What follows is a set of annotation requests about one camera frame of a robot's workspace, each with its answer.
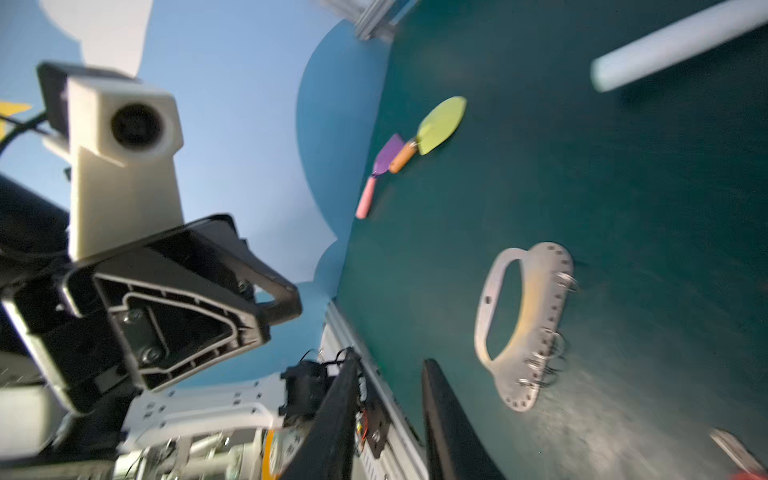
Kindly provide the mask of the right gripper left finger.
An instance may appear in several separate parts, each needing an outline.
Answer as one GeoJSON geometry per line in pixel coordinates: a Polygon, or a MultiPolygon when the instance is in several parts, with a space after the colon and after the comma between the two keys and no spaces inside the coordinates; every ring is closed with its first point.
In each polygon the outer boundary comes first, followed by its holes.
{"type": "Polygon", "coordinates": [[[345,350],[307,437],[280,479],[350,479],[355,417],[359,402],[360,356],[345,350]]]}

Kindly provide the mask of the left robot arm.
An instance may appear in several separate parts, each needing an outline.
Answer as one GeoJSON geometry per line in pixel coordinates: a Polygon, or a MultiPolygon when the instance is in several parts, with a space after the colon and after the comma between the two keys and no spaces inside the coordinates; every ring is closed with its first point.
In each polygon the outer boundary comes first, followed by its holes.
{"type": "Polygon", "coordinates": [[[68,220],[2,180],[2,477],[257,478],[257,443],[204,448],[239,430],[310,425],[325,370],[304,362],[249,382],[179,383],[265,345],[301,314],[296,287],[226,214],[76,262],[68,220]]]}

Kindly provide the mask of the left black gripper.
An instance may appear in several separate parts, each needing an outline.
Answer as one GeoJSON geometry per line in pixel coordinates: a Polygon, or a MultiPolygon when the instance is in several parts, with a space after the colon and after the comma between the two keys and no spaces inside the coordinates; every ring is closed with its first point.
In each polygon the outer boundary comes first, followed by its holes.
{"type": "Polygon", "coordinates": [[[46,262],[2,288],[1,309],[58,402],[87,414],[121,385],[159,391],[263,346],[302,304],[218,214],[46,262]]]}

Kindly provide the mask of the red-capped silver key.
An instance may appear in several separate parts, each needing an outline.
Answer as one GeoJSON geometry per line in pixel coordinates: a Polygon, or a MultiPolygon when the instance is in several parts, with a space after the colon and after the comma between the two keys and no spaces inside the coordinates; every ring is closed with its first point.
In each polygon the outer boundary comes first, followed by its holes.
{"type": "Polygon", "coordinates": [[[738,467],[738,471],[731,476],[731,479],[767,480],[767,467],[735,435],[713,428],[709,436],[738,467]]]}

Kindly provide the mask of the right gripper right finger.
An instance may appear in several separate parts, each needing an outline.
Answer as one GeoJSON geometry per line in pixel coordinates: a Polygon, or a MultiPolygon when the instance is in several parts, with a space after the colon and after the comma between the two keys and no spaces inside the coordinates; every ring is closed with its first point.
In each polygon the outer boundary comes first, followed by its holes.
{"type": "Polygon", "coordinates": [[[434,359],[423,363],[421,388],[429,478],[505,479],[434,359]]]}

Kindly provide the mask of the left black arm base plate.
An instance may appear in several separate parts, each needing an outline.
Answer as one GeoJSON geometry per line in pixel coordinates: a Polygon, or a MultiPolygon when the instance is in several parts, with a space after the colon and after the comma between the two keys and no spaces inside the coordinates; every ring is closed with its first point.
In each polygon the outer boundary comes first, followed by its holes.
{"type": "Polygon", "coordinates": [[[359,365],[358,380],[359,397],[355,424],[356,455],[360,457],[368,451],[374,459],[379,459],[387,446],[392,424],[391,418],[380,389],[363,364],[359,365]]]}

